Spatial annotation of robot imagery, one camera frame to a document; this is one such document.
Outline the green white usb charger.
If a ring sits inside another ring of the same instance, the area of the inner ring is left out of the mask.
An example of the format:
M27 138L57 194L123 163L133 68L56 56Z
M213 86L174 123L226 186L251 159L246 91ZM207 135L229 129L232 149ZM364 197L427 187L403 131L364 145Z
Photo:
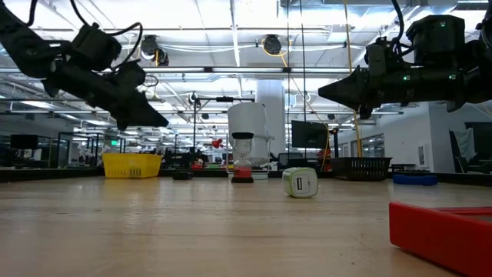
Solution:
M292 198L307 199L318 193L317 173L313 168L293 167L282 172L284 192Z

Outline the small hourglass red sand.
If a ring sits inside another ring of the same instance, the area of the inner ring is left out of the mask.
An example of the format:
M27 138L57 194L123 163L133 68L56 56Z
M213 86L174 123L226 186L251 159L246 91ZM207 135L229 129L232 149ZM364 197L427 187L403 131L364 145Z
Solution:
M253 183L252 167L248 156L252 152L254 134L250 132L234 132L232 147L234 150L233 183Z

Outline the blue digital thermometer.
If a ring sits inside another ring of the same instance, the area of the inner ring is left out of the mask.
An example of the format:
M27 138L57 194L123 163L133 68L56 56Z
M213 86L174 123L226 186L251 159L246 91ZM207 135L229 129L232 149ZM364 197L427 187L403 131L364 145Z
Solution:
M393 183L397 185L433 186L438 184L438 179L434 175L393 175Z

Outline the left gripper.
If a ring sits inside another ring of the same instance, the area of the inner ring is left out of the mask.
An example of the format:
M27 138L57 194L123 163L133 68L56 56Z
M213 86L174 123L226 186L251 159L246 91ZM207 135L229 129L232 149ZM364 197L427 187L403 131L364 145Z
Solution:
M102 108L115 117L119 130L130 126L168 125L168 120L149 103L137 87L146 79L136 61L126 62L116 71L92 72L69 62L58 62L56 70L42 81L45 91L55 96L60 90Z

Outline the black plastic basket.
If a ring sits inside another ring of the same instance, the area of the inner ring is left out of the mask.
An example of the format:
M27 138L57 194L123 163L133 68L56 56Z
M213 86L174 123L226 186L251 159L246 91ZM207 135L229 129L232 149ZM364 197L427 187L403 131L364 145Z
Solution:
M339 179L378 182L387 178L391 158L336 158L331 160L331 171Z

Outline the black computer monitor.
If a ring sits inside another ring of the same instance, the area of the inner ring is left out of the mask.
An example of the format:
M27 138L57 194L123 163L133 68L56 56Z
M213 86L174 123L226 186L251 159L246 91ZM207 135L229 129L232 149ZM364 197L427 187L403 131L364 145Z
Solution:
M291 122L291 144L295 148L324 149L328 138L328 129L317 122Z
M26 134L10 135L10 147L12 149L37 149L38 136Z

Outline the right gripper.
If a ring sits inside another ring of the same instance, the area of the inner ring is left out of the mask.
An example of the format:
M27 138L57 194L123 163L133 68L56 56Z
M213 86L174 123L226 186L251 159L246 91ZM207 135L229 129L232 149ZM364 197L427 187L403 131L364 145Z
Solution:
M368 69L360 66L346 78L318 89L318 95L349 108L359 108L360 119L372 116L383 104L447 101L450 112L465 102L464 77L455 68L413 67L378 40L367 47Z

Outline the yellow plastic basket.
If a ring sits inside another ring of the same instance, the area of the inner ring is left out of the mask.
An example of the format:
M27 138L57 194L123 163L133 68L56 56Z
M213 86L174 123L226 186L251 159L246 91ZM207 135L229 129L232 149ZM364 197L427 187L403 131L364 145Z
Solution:
M106 178L146 179L158 176L162 157L153 154L105 153L102 159Z

